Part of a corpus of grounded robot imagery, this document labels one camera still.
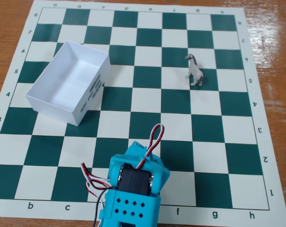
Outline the cyan gripper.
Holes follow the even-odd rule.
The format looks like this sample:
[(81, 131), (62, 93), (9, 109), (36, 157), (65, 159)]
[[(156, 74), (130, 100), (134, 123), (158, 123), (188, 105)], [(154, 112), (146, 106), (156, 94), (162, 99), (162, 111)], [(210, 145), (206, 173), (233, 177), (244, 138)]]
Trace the cyan gripper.
[(126, 155), (130, 156), (138, 161), (136, 166), (143, 166), (148, 162), (155, 162), (162, 165), (162, 160), (152, 153), (152, 148), (144, 147), (138, 142), (134, 141), (131, 146), (126, 151)]

